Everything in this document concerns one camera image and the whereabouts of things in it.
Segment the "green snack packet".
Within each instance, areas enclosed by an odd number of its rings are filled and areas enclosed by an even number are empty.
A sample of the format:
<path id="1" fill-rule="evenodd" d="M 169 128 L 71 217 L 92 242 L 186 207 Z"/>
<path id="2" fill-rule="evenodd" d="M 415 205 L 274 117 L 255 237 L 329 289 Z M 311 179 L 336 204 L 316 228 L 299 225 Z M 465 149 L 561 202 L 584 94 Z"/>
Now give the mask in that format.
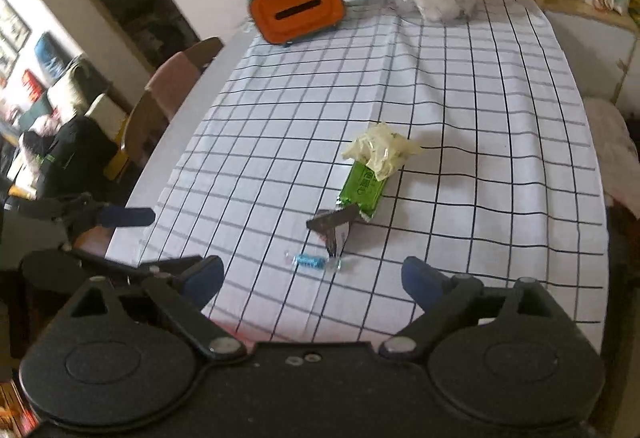
<path id="1" fill-rule="evenodd" d="M 381 201 L 387 178 L 378 180 L 375 172 L 365 164 L 353 162 L 349 174 L 337 195 L 336 206 L 347 207 L 356 205 L 359 216 L 364 221 L 371 221 L 378 203 Z"/>

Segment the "dark brown snack packet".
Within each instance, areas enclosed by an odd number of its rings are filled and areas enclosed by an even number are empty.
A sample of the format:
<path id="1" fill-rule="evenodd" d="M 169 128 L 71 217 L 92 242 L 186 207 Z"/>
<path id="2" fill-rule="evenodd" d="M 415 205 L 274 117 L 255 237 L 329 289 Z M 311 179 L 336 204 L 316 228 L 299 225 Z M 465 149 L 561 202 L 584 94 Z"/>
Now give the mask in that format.
<path id="1" fill-rule="evenodd" d="M 350 227 L 359 218 L 356 204 L 337 210 L 319 210 L 306 221 L 306 227 L 324 243 L 329 258 L 340 258 L 348 240 Z"/>

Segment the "pink cushioned chair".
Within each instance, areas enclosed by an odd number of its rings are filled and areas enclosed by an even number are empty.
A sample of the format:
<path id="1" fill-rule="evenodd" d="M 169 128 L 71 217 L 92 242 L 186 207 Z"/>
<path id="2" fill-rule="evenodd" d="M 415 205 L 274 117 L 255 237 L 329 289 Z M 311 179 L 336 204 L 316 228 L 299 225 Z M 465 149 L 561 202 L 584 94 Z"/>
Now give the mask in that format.
<path id="1" fill-rule="evenodd" d="M 218 37 L 201 40 L 165 61 L 145 86 L 168 120 L 172 120 L 206 68 L 224 48 Z"/>

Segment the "white black grid tablecloth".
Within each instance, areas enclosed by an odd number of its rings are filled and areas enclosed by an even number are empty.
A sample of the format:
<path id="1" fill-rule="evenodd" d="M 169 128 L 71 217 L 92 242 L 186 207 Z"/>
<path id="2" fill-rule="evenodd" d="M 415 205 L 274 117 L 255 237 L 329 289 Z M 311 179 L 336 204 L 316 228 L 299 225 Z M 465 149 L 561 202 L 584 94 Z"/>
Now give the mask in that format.
<path id="1" fill-rule="evenodd" d="M 409 256 L 488 286 L 532 278 L 590 343 L 608 230 L 582 98 L 533 0 L 445 25 L 352 0 L 288 46 L 235 39 L 145 165 L 127 265 L 216 255 L 206 316 L 250 340 L 368 340 L 416 320 Z"/>

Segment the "pale yellow snack bag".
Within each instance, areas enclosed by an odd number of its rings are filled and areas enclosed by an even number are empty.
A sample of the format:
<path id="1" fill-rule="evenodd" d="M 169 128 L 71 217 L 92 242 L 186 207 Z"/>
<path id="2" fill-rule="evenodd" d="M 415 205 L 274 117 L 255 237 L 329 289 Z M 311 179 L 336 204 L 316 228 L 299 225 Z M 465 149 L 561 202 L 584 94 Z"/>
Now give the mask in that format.
<path id="1" fill-rule="evenodd" d="M 342 158 L 365 164 L 382 180 L 390 178 L 409 158 L 421 152 L 419 143 L 393 132 L 385 123 L 376 123 L 346 146 Z"/>

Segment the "orange tissue box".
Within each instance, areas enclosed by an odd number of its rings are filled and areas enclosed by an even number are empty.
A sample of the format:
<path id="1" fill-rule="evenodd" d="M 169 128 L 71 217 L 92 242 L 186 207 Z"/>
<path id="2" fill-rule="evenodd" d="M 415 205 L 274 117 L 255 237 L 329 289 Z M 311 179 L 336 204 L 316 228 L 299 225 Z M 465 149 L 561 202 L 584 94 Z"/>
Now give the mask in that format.
<path id="1" fill-rule="evenodd" d="M 346 16 L 344 0 L 247 0 L 247 10 L 271 45 L 290 44 L 335 28 Z"/>

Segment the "white side cabinet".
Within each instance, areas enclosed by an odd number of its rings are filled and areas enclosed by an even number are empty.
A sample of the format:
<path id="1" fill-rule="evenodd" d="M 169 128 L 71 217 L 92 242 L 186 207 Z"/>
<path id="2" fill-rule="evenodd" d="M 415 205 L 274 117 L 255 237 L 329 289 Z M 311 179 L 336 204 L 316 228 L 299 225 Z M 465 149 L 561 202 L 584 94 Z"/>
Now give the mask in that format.
<path id="1" fill-rule="evenodd" d="M 639 28 L 628 16 L 593 10 L 581 0 L 546 0 L 549 19 L 585 97 L 639 115 Z"/>

